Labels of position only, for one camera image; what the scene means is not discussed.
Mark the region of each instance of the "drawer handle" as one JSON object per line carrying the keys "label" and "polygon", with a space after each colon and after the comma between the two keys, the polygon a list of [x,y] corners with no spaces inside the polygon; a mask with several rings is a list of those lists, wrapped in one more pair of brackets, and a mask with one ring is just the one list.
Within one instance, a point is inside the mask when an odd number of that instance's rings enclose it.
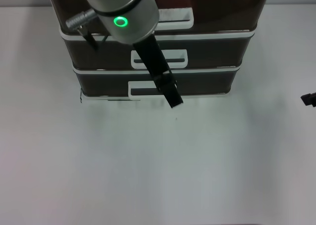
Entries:
{"label": "drawer handle", "polygon": [[[168,49],[162,51],[163,56],[167,60],[169,68],[179,69],[188,66],[188,52],[186,49]],[[134,69],[146,69],[143,61],[138,53],[134,50],[131,52],[131,65]]]}
{"label": "drawer handle", "polygon": [[128,82],[128,97],[131,100],[165,99],[153,81]]}
{"label": "drawer handle", "polygon": [[194,24],[193,10],[188,8],[159,9],[156,31],[190,29]]}

